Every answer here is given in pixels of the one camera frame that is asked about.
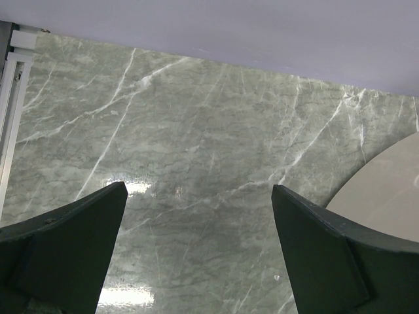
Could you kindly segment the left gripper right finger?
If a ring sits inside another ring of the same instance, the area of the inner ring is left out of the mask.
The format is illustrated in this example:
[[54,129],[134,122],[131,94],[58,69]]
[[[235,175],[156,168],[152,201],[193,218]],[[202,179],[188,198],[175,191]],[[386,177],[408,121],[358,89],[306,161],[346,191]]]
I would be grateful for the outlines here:
[[417,313],[418,243],[324,209],[283,185],[274,220],[299,313]]

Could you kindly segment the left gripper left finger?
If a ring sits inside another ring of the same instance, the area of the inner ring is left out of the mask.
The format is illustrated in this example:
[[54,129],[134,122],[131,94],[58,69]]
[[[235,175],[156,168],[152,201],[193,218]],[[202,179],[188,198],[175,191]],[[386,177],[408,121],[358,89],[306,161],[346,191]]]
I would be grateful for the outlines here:
[[1,312],[31,300],[95,313],[128,192],[112,183],[84,198],[1,228]]

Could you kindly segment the round cream drawer cabinet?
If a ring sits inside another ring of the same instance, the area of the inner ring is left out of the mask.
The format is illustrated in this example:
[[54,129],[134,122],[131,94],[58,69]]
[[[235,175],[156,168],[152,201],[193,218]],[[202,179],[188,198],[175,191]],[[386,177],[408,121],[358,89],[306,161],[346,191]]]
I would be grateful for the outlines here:
[[327,209],[370,229],[418,241],[418,134],[414,133],[363,166]]

